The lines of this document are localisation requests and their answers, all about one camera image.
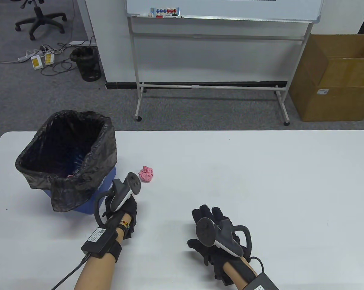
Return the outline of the person's right hand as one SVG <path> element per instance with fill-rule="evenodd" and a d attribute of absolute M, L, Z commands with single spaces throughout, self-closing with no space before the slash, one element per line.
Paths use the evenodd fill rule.
<path fill-rule="evenodd" d="M 249 229 L 234 226 L 218 207 L 210 209 L 202 205 L 192 211 L 192 216 L 197 239 L 188 240 L 187 245 L 203 257 L 205 266 L 213 266 L 215 279 L 221 280 L 225 286 L 235 284 L 224 270 L 224 265 L 229 263 L 242 280 L 251 283 L 256 274 L 247 265 L 252 250 Z"/>

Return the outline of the person's left hand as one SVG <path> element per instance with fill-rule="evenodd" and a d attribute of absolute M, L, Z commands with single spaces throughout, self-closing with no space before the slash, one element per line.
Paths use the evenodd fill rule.
<path fill-rule="evenodd" d="M 132 232 L 134 232 L 134 227 L 136 225 L 136 217 L 137 217 L 137 202 L 134 198 L 134 195 L 131 195 L 129 199 L 125 201 L 125 203 L 118 209 L 111 209 L 112 197 L 109 196 L 105 199 L 105 207 L 106 211 L 103 213 L 102 217 L 106 217 L 106 226 L 108 228 L 120 228 L 123 229 L 123 226 L 120 226 L 121 221 L 127 221 L 124 218 L 125 214 L 128 214 L 131 217 L 131 221 L 129 222 L 128 229 L 124 229 L 124 237 L 123 239 L 129 239 L 132 237 Z"/>

